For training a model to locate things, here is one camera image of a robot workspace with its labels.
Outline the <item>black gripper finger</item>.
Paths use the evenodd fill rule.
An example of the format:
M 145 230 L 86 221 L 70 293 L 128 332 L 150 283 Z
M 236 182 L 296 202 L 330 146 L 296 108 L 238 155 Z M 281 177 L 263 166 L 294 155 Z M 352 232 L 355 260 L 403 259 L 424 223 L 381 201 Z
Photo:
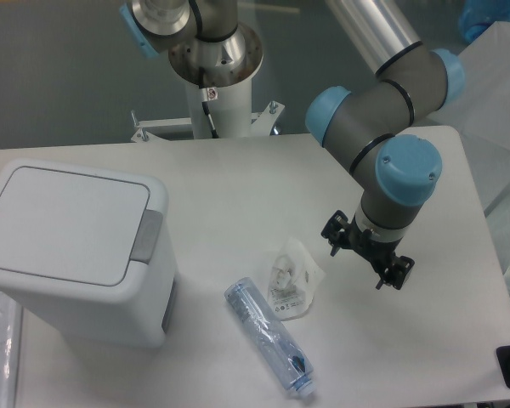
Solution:
M 331 246 L 330 255 L 334 257 L 340 249 L 350 249 L 350 222 L 348 217 L 341 211 L 336 210 L 326 222 L 321 236 Z
M 397 256 L 395 252 L 386 254 L 374 262 L 374 270 L 379 276 L 376 289 L 383 286 L 392 286 L 400 290 L 410 277 L 415 261 L 407 256 Z

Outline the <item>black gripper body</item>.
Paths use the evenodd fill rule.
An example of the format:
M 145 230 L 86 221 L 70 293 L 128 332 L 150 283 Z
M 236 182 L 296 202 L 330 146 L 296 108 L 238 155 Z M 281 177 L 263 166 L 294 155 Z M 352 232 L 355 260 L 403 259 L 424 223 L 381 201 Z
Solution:
M 377 241 L 370 230 L 360 230 L 355 218 L 343 232 L 343 248 L 360 255 L 373 269 L 386 269 L 395 264 L 398 259 L 395 251 L 401 241 L 401 238 L 390 242 Z

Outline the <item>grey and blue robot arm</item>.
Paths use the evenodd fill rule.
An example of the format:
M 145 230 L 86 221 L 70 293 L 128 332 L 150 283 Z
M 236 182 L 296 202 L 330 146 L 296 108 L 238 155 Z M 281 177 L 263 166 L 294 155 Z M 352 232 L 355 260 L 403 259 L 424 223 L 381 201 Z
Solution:
M 406 133 L 462 91 L 458 57 L 429 50 L 392 1 L 331 1 L 377 83 L 363 93 L 332 87 L 309 106 L 305 125 L 362 187 L 355 214 L 335 212 L 321 234 L 333 251 L 351 250 L 401 288 L 412 259 L 396 247 L 442 171 L 437 149 Z M 198 139 L 252 136 L 250 81 L 262 63 L 258 35 L 238 19 L 235 1 L 127 1 L 121 17 L 144 56 L 167 54 L 190 91 Z

